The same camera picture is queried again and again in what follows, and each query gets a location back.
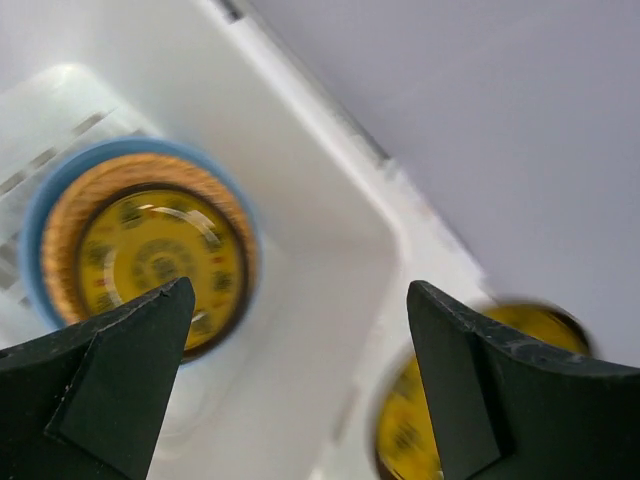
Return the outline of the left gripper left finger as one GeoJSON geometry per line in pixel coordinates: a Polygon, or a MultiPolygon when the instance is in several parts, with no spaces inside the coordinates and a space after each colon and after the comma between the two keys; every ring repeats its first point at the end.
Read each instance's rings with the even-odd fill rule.
{"type": "Polygon", "coordinates": [[[182,277],[3,349],[2,478],[146,478],[194,305],[182,277]]]}

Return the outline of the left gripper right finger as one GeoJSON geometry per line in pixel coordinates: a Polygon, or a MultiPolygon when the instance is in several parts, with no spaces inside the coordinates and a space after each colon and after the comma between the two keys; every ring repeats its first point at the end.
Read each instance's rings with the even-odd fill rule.
{"type": "Polygon", "coordinates": [[[635,479],[639,371],[496,322],[428,282],[407,312],[448,479],[635,479]]]}

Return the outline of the gold plate dark rim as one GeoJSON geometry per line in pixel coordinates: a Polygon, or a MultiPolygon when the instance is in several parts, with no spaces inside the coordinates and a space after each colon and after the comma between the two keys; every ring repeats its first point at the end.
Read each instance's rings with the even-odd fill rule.
{"type": "MultiPolygon", "coordinates": [[[[558,348],[587,356],[592,342],[575,317],[533,300],[476,304],[479,313],[558,348]]],[[[373,458],[381,479],[442,479],[418,362],[410,354],[382,397],[373,429],[373,458]]]]}

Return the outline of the yellow patterned plate dark rim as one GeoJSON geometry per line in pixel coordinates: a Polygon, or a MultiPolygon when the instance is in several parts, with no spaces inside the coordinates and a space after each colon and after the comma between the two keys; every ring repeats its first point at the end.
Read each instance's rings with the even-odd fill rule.
{"type": "Polygon", "coordinates": [[[195,295],[184,358],[226,340],[250,299],[248,248],[212,201],[169,184],[137,185],[92,213],[76,248],[76,290],[89,317],[176,278],[195,295]]]}

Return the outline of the woven bamboo round tray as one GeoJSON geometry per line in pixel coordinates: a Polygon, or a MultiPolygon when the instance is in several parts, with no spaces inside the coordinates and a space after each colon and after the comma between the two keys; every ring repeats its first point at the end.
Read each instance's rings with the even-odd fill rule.
{"type": "Polygon", "coordinates": [[[144,184],[184,189],[217,208],[239,236],[248,291],[254,290],[260,272],[258,232],[230,182],[213,173],[209,163],[199,166],[193,160],[151,152],[125,154],[73,173],[46,216],[41,241],[43,278],[54,310],[65,323],[89,316],[89,309],[81,304],[76,267],[81,234],[90,217],[107,200],[144,184]]]}

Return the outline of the blue round plate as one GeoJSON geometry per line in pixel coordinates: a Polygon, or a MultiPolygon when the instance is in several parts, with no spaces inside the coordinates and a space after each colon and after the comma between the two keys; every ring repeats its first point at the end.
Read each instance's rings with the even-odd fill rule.
{"type": "MultiPolygon", "coordinates": [[[[240,195],[242,205],[249,209],[250,218],[253,220],[253,225],[257,228],[258,232],[260,272],[258,274],[256,286],[254,290],[250,292],[248,308],[244,317],[239,323],[240,325],[245,319],[254,302],[261,275],[262,245],[254,212],[250,207],[246,196],[240,191],[239,187],[234,183],[231,176],[209,155],[196,148],[156,137],[118,137],[115,139],[106,140],[90,145],[87,148],[66,157],[59,165],[57,165],[50,173],[46,175],[43,183],[37,188],[36,193],[28,206],[27,222],[23,229],[20,240],[19,255],[21,262],[21,272],[24,277],[28,298],[34,304],[36,311],[41,314],[49,323],[57,328],[65,328],[80,322],[84,322],[92,316],[91,315],[77,323],[67,324],[54,310],[51,299],[49,298],[49,294],[46,292],[41,264],[41,241],[42,233],[45,227],[46,216],[48,213],[50,213],[54,205],[54,201],[57,200],[62,193],[62,188],[70,184],[71,175],[73,173],[81,173],[88,168],[97,165],[99,162],[107,159],[115,158],[125,154],[143,152],[174,155],[187,160],[193,160],[199,166],[203,166],[209,163],[211,165],[212,172],[215,174],[220,174],[224,180],[228,180],[232,186],[232,191],[240,195]]],[[[183,361],[185,363],[191,363],[194,360],[209,354],[215,348],[211,349],[208,353],[203,354],[190,361],[185,360],[183,352],[183,361]]]]}

